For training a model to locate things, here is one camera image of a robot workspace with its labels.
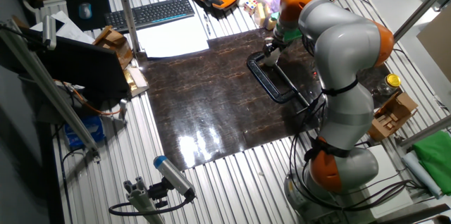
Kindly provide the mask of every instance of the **metal rod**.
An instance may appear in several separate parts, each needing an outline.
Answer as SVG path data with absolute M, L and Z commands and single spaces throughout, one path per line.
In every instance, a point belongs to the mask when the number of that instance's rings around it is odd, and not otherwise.
M 427 127 L 426 129 L 418 132 L 414 136 L 402 141 L 400 143 L 400 147 L 410 147 L 411 145 L 417 143 L 418 141 L 426 138 L 427 136 L 431 136 L 432 134 L 442 130 L 448 126 L 451 126 L 451 115 L 448 115 L 446 118 L 434 123 L 433 125 Z
M 132 45 L 133 45 L 133 53 L 135 58 L 137 57 L 137 53 L 143 52 L 140 47 L 140 43 L 138 42 L 138 36 L 136 33 L 135 20 L 133 19 L 132 8 L 130 7 L 129 0 L 121 0 L 122 7 L 125 15 L 125 22 L 127 23 L 128 32 L 130 33 Z
M 393 35 L 398 42 L 437 0 L 425 0 Z
M 19 28 L 12 20 L 7 22 L 7 26 L 12 30 L 20 32 Z M 24 39 L 16 34 L 13 34 L 12 32 L 0 30 L 0 38 L 4 40 L 8 48 L 14 53 L 23 67 L 32 76 L 33 80 L 35 80 L 39 88 L 63 116 L 64 120 L 72 127 L 83 144 L 90 151 L 92 151 L 94 156 L 97 156 L 98 147 L 96 142 L 74 110 L 61 96 L 49 72 L 38 59 L 36 53 L 29 51 Z

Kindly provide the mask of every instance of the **keyboard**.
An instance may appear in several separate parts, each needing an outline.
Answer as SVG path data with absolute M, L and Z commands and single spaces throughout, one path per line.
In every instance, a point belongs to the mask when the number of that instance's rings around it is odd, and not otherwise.
M 132 12 L 137 30 L 194 15 L 188 0 L 168 0 L 146 6 L 138 6 L 132 8 Z M 107 25 L 112 25 L 112 29 L 117 32 L 128 32 L 124 11 L 105 13 L 105 22 Z

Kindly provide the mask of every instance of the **metal slotted surface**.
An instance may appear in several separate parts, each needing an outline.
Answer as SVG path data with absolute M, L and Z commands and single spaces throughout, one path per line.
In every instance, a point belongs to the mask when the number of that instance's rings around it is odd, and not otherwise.
M 164 0 L 130 0 L 132 7 Z M 112 11 L 122 10 L 120 0 L 109 0 Z M 211 15 L 190 0 L 199 23 L 209 39 L 233 35 L 256 29 L 252 18 L 240 8 L 232 8 Z M 343 8 L 357 15 L 383 24 L 381 17 L 368 4 L 357 0 L 338 0 Z M 40 22 L 43 15 L 64 11 L 65 0 L 44 3 L 36 15 Z M 204 14 L 209 19 L 208 34 Z M 96 37 L 101 30 L 87 31 Z M 433 98 L 431 87 L 419 73 L 418 68 L 402 53 L 393 52 L 386 63 L 391 72 L 402 80 L 402 90 L 419 105 L 418 113 L 396 135 L 405 138 L 432 125 L 446 116 Z M 118 106 L 111 108 L 117 111 Z M 61 188 L 61 201 L 66 223 L 146 223 L 143 217 L 118 217 L 108 212 L 108 207 L 126 202 L 123 182 L 142 176 L 147 185 L 161 181 L 161 175 L 153 167 L 156 156 L 163 149 L 152 115 L 147 93 L 133 98 L 127 104 L 125 121 L 119 115 L 103 117 L 106 140 L 99 143 L 101 161 L 92 162 L 89 153 L 69 156 L 64 165 L 56 162 Z M 306 134 L 301 135 L 302 144 L 297 146 L 297 160 L 302 157 L 310 143 Z M 248 149 L 246 151 L 183 171 L 197 192 L 193 204 L 171 213 L 163 214 L 167 223 L 298 223 L 283 193 L 283 181 L 289 172 L 288 155 L 291 139 L 284 138 Z M 393 137 L 383 141 L 397 169 L 404 168 Z M 68 153 L 63 133 L 54 140 L 56 160 Z M 401 173 L 403 179 L 414 179 L 410 173 Z M 169 206 L 182 202 L 177 192 L 169 192 Z M 130 206 L 123 211 L 134 211 Z

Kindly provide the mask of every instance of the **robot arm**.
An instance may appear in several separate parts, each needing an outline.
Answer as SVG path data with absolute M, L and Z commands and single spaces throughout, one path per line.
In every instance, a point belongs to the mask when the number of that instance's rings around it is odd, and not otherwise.
M 371 127 L 374 109 L 371 94 L 356 74 L 389 57 L 393 34 L 328 0 L 280 0 L 274 37 L 283 40 L 287 31 L 297 28 L 315 43 L 317 72 L 326 94 L 317 139 L 321 143 L 312 151 L 307 187 L 341 192 L 363 185 L 377 175 L 378 164 L 371 152 L 354 147 Z

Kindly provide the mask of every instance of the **wooden block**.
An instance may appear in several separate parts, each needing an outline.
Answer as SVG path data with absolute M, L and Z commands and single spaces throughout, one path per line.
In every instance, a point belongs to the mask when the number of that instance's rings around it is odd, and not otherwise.
M 384 120 L 384 119 L 385 119 L 385 115 L 381 115 L 380 117 L 378 117 L 377 120 L 378 120 L 379 122 L 381 122 L 381 121 Z
M 381 121 L 381 124 L 382 124 L 382 126 L 385 126 L 386 124 L 388 124 L 391 121 L 392 121 L 391 118 L 385 118 L 384 120 Z
M 395 116 L 395 114 L 390 113 L 390 117 L 392 118 L 393 121 L 397 121 L 397 117 Z

